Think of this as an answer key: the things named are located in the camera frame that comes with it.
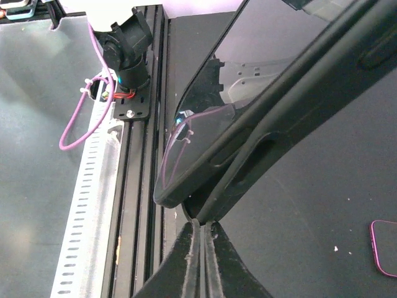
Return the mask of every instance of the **gray floor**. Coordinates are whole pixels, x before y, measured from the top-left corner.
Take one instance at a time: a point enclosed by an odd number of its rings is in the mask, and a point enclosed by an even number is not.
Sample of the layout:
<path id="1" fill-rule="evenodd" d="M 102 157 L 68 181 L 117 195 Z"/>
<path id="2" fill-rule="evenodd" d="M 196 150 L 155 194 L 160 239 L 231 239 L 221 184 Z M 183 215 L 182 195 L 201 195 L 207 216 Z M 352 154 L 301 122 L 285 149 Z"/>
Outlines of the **gray floor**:
<path id="1" fill-rule="evenodd" d="M 83 148 L 59 137 L 100 71 L 83 17 L 0 25 L 0 297 L 49 297 Z M 88 100 L 69 141 L 88 125 Z"/>
<path id="2" fill-rule="evenodd" d="M 170 96 L 182 94 L 229 17 L 173 21 Z M 375 268 L 368 232 L 373 220 L 397 221 L 396 81 L 394 71 L 304 139 L 221 221 L 274 297 L 397 297 L 396 280 Z M 177 231 L 184 222 L 178 208 Z"/>

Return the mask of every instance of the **red wire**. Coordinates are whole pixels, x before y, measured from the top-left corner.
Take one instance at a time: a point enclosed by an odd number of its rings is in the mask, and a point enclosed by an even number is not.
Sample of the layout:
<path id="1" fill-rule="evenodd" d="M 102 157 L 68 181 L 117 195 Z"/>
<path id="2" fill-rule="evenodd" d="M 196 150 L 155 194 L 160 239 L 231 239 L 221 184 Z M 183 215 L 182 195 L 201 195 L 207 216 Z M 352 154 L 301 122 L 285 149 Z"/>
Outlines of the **red wire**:
<path id="1" fill-rule="evenodd" d="M 129 99 L 131 99 L 134 96 L 135 96 L 135 92 L 130 91 L 129 94 L 127 94 L 127 93 L 115 93 L 113 95 L 113 98 L 117 98 L 117 99 L 129 98 Z"/>

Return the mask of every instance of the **black mounting bracket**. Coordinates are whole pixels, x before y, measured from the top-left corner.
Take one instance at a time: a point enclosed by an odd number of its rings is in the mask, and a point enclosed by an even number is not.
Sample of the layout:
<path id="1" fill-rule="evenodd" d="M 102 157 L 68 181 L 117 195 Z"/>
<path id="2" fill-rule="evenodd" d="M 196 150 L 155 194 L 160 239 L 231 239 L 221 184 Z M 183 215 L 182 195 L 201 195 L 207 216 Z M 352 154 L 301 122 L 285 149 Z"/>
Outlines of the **black mounting bracket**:
<path id="1" fill-rule="evenodd" d="M 146 69 L 151 73 L 153 69 L 153 51 L 146 52 Z M 116 99 L 114 108 L 114 118 L 123 121 L 142 121 L 150 116 L 151 105 L 151 86 L 150 82 L 142 89 L 136 90 L 135 96 L 132 99 L 123 98 Z"/>

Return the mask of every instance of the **slotted metal channel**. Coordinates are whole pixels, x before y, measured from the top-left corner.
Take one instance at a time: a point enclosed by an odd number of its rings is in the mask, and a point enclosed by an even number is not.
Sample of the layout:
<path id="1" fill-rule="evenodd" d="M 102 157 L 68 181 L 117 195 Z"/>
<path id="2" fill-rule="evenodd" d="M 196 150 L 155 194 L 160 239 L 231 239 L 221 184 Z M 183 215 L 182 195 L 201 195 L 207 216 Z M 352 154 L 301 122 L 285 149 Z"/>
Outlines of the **slotted metal channel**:
<path id="1" fill-rule="evenodd" d="M 104 113 L 106 103 L 98 99 L 90 128 Z M 113 110 L 84 145 L 51 298 L 100 297 L 120 158 L 120 141 L 111 130 L 123 126 L 115 124 Z"/>

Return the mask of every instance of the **smartphone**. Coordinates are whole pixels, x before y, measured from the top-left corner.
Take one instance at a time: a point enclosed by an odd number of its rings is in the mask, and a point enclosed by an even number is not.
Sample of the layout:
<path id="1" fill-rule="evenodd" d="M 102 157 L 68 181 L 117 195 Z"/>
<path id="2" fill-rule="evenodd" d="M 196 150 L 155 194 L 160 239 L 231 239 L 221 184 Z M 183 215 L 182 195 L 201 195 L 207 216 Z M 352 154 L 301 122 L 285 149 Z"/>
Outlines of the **smartphone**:
<path id="1" fill-rule="evenodd" d="M 24 7 L 29 0 L 0 0 L 0 7 L 3 9 Z"/>
<path id="2" fill-rule="evenodd" d="M 384 275 L 397 278 L 397 222 L 375 220 L 370 234 L 377 268 Z"/>

